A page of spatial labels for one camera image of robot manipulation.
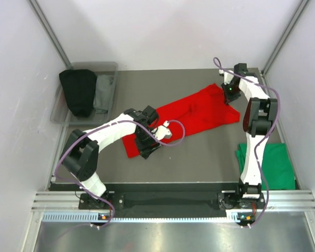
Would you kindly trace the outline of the red t shirt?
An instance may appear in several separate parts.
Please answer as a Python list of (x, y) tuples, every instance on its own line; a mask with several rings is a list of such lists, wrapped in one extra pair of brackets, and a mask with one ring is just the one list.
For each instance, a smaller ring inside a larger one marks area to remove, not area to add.
[(177, 120), (190, 136), (202, 131), (239, 122), (240, 113), (224, 103), (223, 90), (211, 84), (202, 90), (157, 109), (143, 110), (150, 126), (158, 127), (165, 121)]

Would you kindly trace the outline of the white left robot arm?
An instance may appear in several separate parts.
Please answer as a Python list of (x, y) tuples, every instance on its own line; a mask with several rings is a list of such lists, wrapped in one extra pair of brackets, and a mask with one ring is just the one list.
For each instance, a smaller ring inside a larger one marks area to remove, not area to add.
[(172, 136), (167, 121), (158, 127), (151, 126), (158, 118), (151, 106), (143, 111), (131, 108), (103, 124), (99, 131), (76, 129), (71, 132), (61, 155), (62, 165), (91, 193), (90, 201), (95, 207), (103, 208), (109, 200), (106, 186), (97, 175), (99, 153), (113, 142), (134, 134), (134, 146), (147, 159), (161, 146), (159, 141)]

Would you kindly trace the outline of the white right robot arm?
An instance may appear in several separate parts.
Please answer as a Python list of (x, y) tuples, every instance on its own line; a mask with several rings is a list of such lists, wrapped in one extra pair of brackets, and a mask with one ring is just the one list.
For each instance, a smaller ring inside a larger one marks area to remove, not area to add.
[(246, 63), (238, 63), (234, 70), (220, 70), (224, 76), (221, 85), (224, 102), (229, 104), (244, 96), (247, 108), (243, 119), (243, 131), (246, 133), (246, 157), (241, 173), (235, 203), (242, 208), (262, 198), (262, 161), (269, 135), (277, 122), (279, 102), (270, 98), (258, 83), (255, 73), (249, 72)]

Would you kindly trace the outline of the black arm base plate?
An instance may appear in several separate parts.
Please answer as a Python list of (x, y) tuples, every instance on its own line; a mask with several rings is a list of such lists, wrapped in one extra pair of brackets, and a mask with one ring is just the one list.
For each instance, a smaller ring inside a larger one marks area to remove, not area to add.
[(243, 186), (237, 182), (222, 183), (107, 183), (106, 190), (83, 193), (86, 209), (101, 209), (107, 200), (116, 210), (134, 206), (208, 206), (213, 209), (234, 209), (265, 205), (260, 186)]

